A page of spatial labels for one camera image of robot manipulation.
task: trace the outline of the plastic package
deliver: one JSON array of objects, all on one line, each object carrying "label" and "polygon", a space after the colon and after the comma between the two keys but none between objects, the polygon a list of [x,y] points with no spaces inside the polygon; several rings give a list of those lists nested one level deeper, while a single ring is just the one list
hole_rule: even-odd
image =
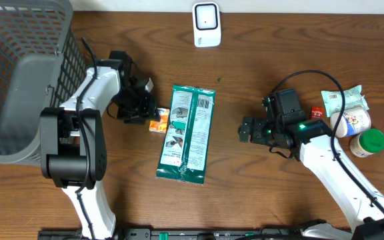
[{"label": "plastic package", "polygon": [[[345,94],[345,110],[356,107],[363,107],[365,110],[369,110],[364,96],[361,96],[361,90],[362,86],[358,85],[343,91]],[[323,96],[327,117],[331,117],[333,113],[340,112],[341,94],[339,91],[321,91],[321,94]]]},{"label": "plastic package", "polygon": [[204,183],[215,94],[214,90],[173,87],[157,177]]},{"label": "plastic package", "polygon": [[324,108],[312,107],[311,119],[320,119],[323,116]]},{"label": "plastic package", "polygon": [[166,133],[170,109],[158,108],[157,110],[161,119],[159,121],[151,121],[149,124],[149,131],[156,133]]},{"label": "plastic package", "polygon": [[377,129],[368,129],[354,137],[349,144],[357,157],[368,157],[384,150],[384,134]]},{"label": "plastic package", "polygon": [[[334,128],[340,113],[332,114],[330,118],[331,129]],[[368,112],[362,108],[345,110],[336,131],[336,137],[346,137],[362,133],[371,127],[371,119]]]}]

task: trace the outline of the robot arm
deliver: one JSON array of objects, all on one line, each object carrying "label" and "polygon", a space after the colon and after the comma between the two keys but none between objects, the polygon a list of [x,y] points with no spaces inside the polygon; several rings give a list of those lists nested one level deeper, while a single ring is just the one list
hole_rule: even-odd
[{"label": "robot arm", "polygon": [[[384,207],[384,195],[382,195],[364,177],[358,168],[356,168],[351,160],[349,160],[337,140],[335,140],[335,147],[350,172],[354,174],[368,191],[374,194]],[[300,161],[324,184],[324,187],[346,216],[346,220],[351,226],[352,231],[354,231],[357,226],[364,224],[364,218],[366,217],[371,217],[373,220],[384,218],[384,214],[382,214],[378,208],[372,206],[370,199],[368,199],[351,178],[347,176],[339,162],[333,161],[330,137],[328,135],[314,137],[308,144],[302,143]]]},{"label": "robot arm", "polygon": [[[384,209],[384,195],[364,177],[341,149],[337,139],[334,139],[334,148],[346,170],[370,194],[372,200],[376,199],[377,202],[371,202],[367,194],[346,173],[333,155],[332,130],[320,119],[306,120],[294,89],[272,92],[268,98],[263,99],[263,105],[266,106],[267,117],[244,117],[238,131],[240,141],[246,143],[250,140],[252,143],[270,146],[271,153],[301,161],[327,188],[345,214],[353,233],[358,232],[357,235],[362,238],[370,235],[376,236],[375,239],[384,239],[384,212],[375,206],[378,203]],[[273,152],[275,147],[289,149],[290,156]],[[352,238],[352,234],[326,226],[308,228],[302,234],[308,237]]]},{"label": "robot arm", "polygon": [[[143,78],[138,69],[132,75],[132,64],[125,52],[112,51],[109,59],[97,63],[97,77],[88,89],[94,68],[87,70],[84,81],[71,98],[60,107],[44,109],[40,116],[41,170],[71,199],[83,226],[82,236],[89,239],[114,238],[116,223],[101,182],[107,167],[102,114],[114,103],[118,106],[117,118],[125,123],[159,120],[157,102],[150,94],[152,81]],[[82,92],[79,112],[90,153],[88,173],[84,136],[80,134],[76,112]],[[69,142],[71,137],[79,137],[79,144]],[[78,195],[76,192],[82,184],[86,188]]]}]

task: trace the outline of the gray plastic basket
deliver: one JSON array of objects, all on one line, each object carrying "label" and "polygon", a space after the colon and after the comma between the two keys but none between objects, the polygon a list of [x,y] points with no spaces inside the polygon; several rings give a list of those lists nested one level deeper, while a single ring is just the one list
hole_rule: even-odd
[{"label": "gray plastic basket", "polygon": [[68,0],[0,0],[0,163],[41,164],[41,110],[85,77],[72,14]]}]

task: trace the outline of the snack package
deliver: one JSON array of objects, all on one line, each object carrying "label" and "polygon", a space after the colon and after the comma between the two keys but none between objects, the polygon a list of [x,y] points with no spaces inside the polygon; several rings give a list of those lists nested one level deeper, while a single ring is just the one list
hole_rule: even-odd
[{"label": "snack package", "polygon": [[151,121],[151,123],[149,124],[149,131],[153,131],[157,133],[166,133],[170,109],[158,108],[157,110],[158,110],[159,116],[161,117],[161,120]]},{"label": "snack package", "polygon": [[173,87],[157,177],[204,184],[215,94],[214,90]]},{"label": "snack package", "polygon": [[[358,85],[343,91],[345,94],[345,110],[356,107],[363,107],[365,110],[369,110],[364,96],[361,96],[361,90],[362,86]],[[341,95],[339,91],[321,91],[321,94],[323,96],[327,117],[331,117],[333,113],[340,112]]]},{"label": "snack package", "polygon": [[323,116],[324,108],[312,107],[311,119],[320,119]]}]

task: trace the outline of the white device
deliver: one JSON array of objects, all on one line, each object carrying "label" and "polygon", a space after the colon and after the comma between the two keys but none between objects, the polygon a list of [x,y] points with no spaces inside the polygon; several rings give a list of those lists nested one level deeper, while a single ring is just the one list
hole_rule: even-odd
[{"label": "white device", "polygon": [[193,38],[197,47],[214,47],[221,42],[220,10],[217,3],[196,3],[192,8]]}]

